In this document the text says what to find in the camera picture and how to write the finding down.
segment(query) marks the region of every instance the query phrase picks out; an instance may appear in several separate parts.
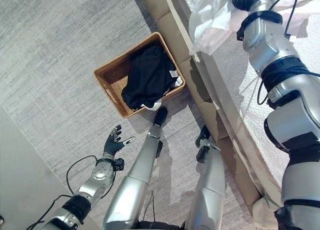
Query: wire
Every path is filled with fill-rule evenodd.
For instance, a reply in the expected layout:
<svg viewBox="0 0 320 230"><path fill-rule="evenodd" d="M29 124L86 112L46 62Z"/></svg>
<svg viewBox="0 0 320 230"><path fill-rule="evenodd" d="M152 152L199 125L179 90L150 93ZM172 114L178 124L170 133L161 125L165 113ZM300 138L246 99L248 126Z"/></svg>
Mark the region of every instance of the wire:
<svg viewBox="0 0 320 230"><path fill-rule="evenodd" d="M262 102L259 102L260 100L260 92L262 89L262 85L264 84L264 81L261 81L260 86L259 86L259 90L258 90L258 96L256 98L256 102L258 105L262 105L264 102L266 102L267 98L268 98L268 94L265 96L264 100Z"/></svg>
<svg viewBox="0 0 320 230"><path fill-rule="evenodd" d="M152 194L153 221L156 221L156 214L155 214L155 196L154 196L154 192L151 191L151 194Z"/></svg>
<svg viewBox="0 0 320 230"><path fill-rule="evenodd" d="M296 74L305 74L305 75L311 75L311 76L317 76L317 77L320 77L320 74L318 73L315 73L315 72L310 72L310 71L307 71L307 70L290 70L291 73L296 73ZM275 77L279 77L279 74L283 74L284 71L280 71L278 73L275 74ZM257 95L257 98L256 98L256 102L258 105L262 105L268 98L268 95L265 96L264 100L262 102L259 102L260 100L260 93L261 93L261 89L262 89L262 85L264 84L264 81L262 80L261 83L260 83L260 86L259 86L259 89L258 89L258 95Z"/></svg>
<svg viewBox="0 0 320 230"><path fill-rule="evenodd" d="M36 221L35 223L31 224L30 226L28 226L28 228L26 230L32 230L34 229L34 227L40 223L43 223L44 221L42 221L42 219L46 216L46 214L51 210L51 208L54 206L55 202L62 196L65 196L65 197L71 197L69 195L60 195L58 196L55 200L53 200L51 206L45 211L45 213L38 219L38 221Z"/></svg>
<svg viewBox="0 0 320 230"><path fill-rule="evenodd" d="M272 6L269 8L269 10L272 10L273 7L275 7L275 5L279 3L279 1L280 1L280 0L276 0L276 1L272 4ZM289 28L289 25L290 25L292 16L294 15L294 11L295 11L295 8L296 8L296 6L297 6L297 2L298 2L298 0L294 0L294 4L293 4L293 6L292 6L292 10L291 10L291 13L290 13L288 22L287 22L286 27L285 27L285 30L284 30L284 36L285 36L286 38L287 38L287 37L290 37L290 35L288 35L287 32L288 32L288 28Z"/></svg>
<svg viewBox="0 0 320 230"><path fill-rule="evenodd" d="M72 164L71 167L69 167L68 171L66 171L66 175L65 175L66 184L67 184L67 186L68 186L68 188L69 188L69 190L70 190L70 192L71 192L72 194L74 194L74 191L71 189L70 184L69 184L69 171L70 171L71 168L73 168L73 166L76 165L78 162L80 162L80 161L82 161L82 160L84 160L84 159L86 159L86 158L89 158L89 157L94 157L94 158L95 158L95 161L96 161L96 162L98 161L97 157L94 156L94 155L85 156L84 158L81 158L80 160L78 160L78 161L76 161L74 164Z"/></svg>
<svg viewBox="0 0 320 230"><path fill-rule="evenodd" d="M112 186L114 185L115 178L116 178L116 174L117 174L117 172L115 171L115 172L114 172L114 176L113 176L113 180L112 180L112 183L111 183L111 186L110 186L109 190L105 193L105 195L103 195L103 196L101 197L101 199L104 198L104 197L110 192Z"/></svg>
<svg viewBox="0 0 320 230"><path fill-rule="evenodd" d="M148 209L148 207L149 207L149 205L150 205L151 200L152 200L152 209L153 209L153 221L156 221L155 201L154 201L154 199L155 199L155 196L154 196L154 192L153 192L153 190L152 190L152 191L151 191L150 200L149 200L149 202L148 202L148 204L146 205L146 208L145 208L145 210L144 210L144 214L143 214L142 221L145 220L146 212L147 212L147 209Z"/></svg>

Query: brown basket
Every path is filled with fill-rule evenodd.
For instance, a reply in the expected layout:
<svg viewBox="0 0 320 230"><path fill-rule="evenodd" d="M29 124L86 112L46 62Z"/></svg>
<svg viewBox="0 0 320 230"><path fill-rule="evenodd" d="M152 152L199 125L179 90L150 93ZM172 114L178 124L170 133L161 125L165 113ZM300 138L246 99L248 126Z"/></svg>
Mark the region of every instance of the brown basket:
<svg viewBox="0 0 320 230"><path fill-rule="evenodd" d="M150 36L148 36L142 42L138 43L136 46L132 47L131 49L124 52L122 55L119 55L114 60L110 61L109 63L94 71L94 76L96 80L99 82L100 86L105 91L106 95L109 97L109 99L114 104L115 108L123 118L132 116L145 109L145 107L141 107L140 109L133 111L123 101L121 93L128 82L128 73L131 66L130 55L133 52L141 49L142 47L152 42L161 43L161 45L165 49L165 52L168 54L169 58L174 64L177 73L182 79L182 84L170 90L162 97L162 99L165 99L168 96L180 91L186 84L186 81L183 75L181 74L174 58L172 57L163 37L158 32L152 33Z"/></svg>

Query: white wall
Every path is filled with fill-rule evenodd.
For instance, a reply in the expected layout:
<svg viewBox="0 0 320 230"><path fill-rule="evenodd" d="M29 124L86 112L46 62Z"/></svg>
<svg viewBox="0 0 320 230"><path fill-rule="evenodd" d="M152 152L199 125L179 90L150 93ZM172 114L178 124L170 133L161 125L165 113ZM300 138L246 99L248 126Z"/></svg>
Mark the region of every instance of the white wall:
<svg viewBox="0 0 320 230"><path fill-rule="evenodd" d="M1 230L26 229L60 194L69 192L0 105L0 215L5 220ZM57 201L45 219L66 200ZM80 229L100 227L87 217Z"/></svg>

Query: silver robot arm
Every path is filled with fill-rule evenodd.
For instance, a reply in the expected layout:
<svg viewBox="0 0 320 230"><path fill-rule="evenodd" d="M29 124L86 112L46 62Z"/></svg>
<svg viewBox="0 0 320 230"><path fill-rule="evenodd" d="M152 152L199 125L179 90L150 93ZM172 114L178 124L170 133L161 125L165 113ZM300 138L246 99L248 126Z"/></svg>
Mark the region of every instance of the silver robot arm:
<svg viewBox="0 0 320 230"><path fill-rule="evenodd" d="M126 141L121 139L121 126L116 126L108 136L104 145L102 158L96 162L91 176L79 188L77 192L44 224L41 230L73 230L77 229L98 201L102 198L106 189L112 187L115 171L123 170L124 161L115 160L115 154L125 145L133 142L136 138L131 137Z"/></svg>
<svg viewBox="0 0 320 230"><path fill-rule="evenodd" d="M232 0L249 12L237 32L249 61L262 78L274 109L264 122L271 142L287 152L282 179L284 207L275 212L279 229L320 226L320 80L309 75L289 42L275 0Z"/></svg>

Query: carpet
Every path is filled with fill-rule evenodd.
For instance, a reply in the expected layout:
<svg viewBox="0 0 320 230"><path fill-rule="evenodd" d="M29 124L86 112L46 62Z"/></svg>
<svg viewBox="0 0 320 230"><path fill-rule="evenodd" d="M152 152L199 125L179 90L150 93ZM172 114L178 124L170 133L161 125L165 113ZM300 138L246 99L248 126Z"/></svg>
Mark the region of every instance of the carpet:
<svg viewBox="0 0 320 230"><path fill-rule="evenodd" d="M156 29L143 3L138 7L136 1L142 0L0 0L0 103L58 178L66 184L73 162L100 156L114 126L122 125L123 138L137 137L117 154L125 160L125 170L90 212L99 225L154 116L144 111L122 119L93 77L94 69ZM200 176L194 141L204 123L187 89L163 105L168 108L163 150L148 194L154 190L158 221L181 224ZM93 166L87 159L70 172L73 189ZM151 219L149 208L146 220ZM250 222L226 170L222 229L254 229Z"/></svg>

